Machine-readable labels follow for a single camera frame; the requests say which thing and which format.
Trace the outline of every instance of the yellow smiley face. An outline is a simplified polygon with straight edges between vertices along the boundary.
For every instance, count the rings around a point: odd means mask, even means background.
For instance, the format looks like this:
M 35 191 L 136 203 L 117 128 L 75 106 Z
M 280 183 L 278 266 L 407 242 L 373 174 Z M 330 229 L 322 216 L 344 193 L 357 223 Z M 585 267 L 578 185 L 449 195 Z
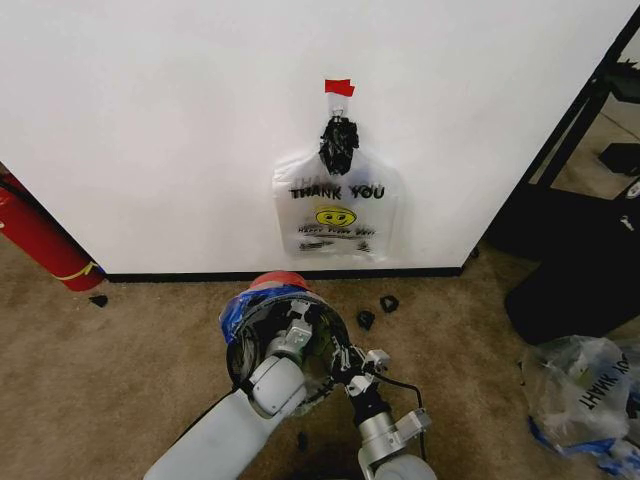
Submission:
M 322 225 L 346 227 L 356 221 L 356 214 L 342 207 L 320 207 L 316 210 L 316 220 Z

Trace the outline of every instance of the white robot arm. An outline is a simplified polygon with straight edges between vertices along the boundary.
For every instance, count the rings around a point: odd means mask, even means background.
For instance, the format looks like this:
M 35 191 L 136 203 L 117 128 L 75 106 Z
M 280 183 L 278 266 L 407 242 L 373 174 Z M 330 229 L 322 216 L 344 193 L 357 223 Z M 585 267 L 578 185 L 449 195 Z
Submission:
M 288 328 L 271 339 L 265 360 L 190 428 L 145 480 L 231 480 L 242 473 L 280 422 L 305 401 L 300 365 L 313 332 L 305 319 L 308 309 L 307 302 L 290 302 Z M 424 409 L 394 422 L 391 408 L 378 394 L 377 383 L 385 379 L 381 373 L 388 362 L 382 350 L 364 355 L 353 345 L 337 346 L 333 356 L 331 376 L 345 386 L 362 435 L 362 472 L 366 480 L 436 480 L 426 462 L 406 454 L 408 441 L 430 423 Z
M 145 480 L 237 478 L 269 435 L 305 398 L 304 376 L 286 357 L 268 357 L 242 390 L 227 395 L 147 472 Z

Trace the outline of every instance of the red fire extinguisher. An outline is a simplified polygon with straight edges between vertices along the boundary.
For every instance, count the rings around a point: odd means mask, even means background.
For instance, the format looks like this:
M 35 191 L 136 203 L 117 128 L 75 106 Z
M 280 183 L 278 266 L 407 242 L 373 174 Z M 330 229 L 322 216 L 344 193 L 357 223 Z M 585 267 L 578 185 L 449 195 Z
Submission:
M 0 180 L 0 232 L 70 290 L 98 285 L 104 279 L 102 271 L 38 208 L 22 184 L 12 175 Z

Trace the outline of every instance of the black baseboard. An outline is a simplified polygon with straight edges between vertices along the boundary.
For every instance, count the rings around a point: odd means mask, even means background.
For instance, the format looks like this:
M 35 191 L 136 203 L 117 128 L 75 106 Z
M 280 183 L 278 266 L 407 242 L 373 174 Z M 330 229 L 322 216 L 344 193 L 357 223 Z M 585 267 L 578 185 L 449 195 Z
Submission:
M 251 281 L 263 273 L 265 272 L 113 273 L 107 274 L 107 278 L 113 283 L 229 282 Z M 308 280 L 391 277 L 457 277 L 462 273 L 462 267 L 386 268 L 375 270 L 308 270 L 298 273 Z

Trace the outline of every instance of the beige carpet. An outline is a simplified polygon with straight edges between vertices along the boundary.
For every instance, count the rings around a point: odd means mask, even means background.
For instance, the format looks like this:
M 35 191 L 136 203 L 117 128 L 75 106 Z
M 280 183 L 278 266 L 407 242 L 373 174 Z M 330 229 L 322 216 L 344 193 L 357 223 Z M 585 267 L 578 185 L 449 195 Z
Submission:
M 0 478 L 139 479 L 229 390 L 217 316 L 245 283 L 105 283 L 101 309 L 3 237 L 0 265 Z M 440 479 L 604 478 L 589 458 L 557 458 L 527 431 L 516 365 L 524 345 L 502 301 L 532 267 L 483 246 L 460 278 L 312 282 L 354 343 L 385 349 L 390 376 L 421 388 Z M 378 299 L 388 293 L 401 303 L 386 315 Z M 354 320 L 362 308 L 377 314 L 369 333 Z M 411 392 L 382 392 L 398 414 L 415 405 Z M 283 424 L 243 478 L 361 478 L 358 445 L 337 391 Z

